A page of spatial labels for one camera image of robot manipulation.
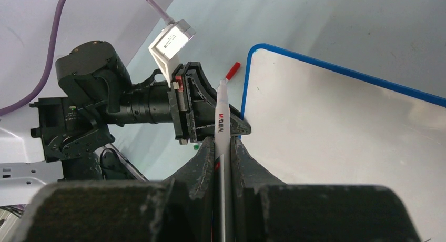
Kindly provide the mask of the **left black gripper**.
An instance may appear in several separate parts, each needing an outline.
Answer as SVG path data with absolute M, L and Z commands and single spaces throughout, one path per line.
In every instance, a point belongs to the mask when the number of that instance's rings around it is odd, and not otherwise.
M 228 119 L 216 115 L 217 90 L 211 86 L 200 64 L 179 64 L 169 84 L 171 120 L 175 140 L 181 145 L 202 142 L 206 137 L 213 137 L 215 132 L 228 132 L 231 136 L 251 133 L 251 126 L 237 109 L 230 108 Z

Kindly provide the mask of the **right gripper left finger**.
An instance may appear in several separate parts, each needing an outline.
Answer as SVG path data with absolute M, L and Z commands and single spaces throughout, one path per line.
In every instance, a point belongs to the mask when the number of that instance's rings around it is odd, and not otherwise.
M 214 140 L 163 181 L 67 181 L 32 199 L 15 241 L 211 241 Z

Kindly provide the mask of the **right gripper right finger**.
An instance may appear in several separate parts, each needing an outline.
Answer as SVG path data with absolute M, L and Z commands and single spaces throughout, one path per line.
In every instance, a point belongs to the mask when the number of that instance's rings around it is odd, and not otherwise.
M 236 241 L 420 241 L 382 185 L 287 184 L 230 142 Z

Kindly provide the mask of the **blue whiteboard marker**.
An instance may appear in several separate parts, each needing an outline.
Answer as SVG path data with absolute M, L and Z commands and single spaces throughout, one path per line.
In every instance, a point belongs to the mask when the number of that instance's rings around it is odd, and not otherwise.
M 228 81 L 220 80 L 217 88 L 217 102 L 215 113 L 229 118 Z M 214 172 L 215 178 L 215 210 L 213 221 L 214 241 L 234 241 L 234 217 L 232 204 L 232 179 L 230 162 L 231 134 L 222 132 L 214 134 Z

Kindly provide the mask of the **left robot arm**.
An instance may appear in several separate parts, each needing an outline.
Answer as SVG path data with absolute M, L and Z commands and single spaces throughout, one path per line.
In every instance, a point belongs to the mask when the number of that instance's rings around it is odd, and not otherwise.
M 222 130 L 217 92 L 199 62 L 159 69 L 133 84 L 108 42 L 86 42 L 55 63 L 63 97 L 40 98 L 1 117 L 1 205 L 19 208 L 45 185 L 144 176 L 112 146 L 110 125 L 173 125 L 182 144 Z

